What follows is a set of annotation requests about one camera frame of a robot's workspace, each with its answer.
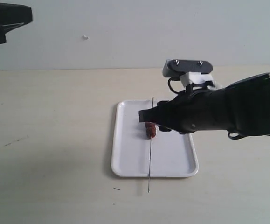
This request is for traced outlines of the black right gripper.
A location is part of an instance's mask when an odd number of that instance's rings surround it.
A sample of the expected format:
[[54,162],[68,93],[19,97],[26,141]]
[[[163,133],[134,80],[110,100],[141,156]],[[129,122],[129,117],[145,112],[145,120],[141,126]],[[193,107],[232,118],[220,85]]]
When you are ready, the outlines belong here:
[[180,94],[174,99],[159,101],[155,107],[140,110],[139,122],[158,125],[161,132],[171,130],[179,133],[218,130],[213,104],[219,91],[196,91],[192,94]]

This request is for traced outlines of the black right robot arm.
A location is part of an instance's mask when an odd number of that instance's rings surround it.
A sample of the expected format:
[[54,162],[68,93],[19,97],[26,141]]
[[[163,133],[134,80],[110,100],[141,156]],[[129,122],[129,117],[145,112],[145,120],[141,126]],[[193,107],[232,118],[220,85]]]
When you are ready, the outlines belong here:
[[226,130],[242,137],[270,135],[270,73],[235,82],[225,88],[181,91],[138,112],[151,122],[179,133]]

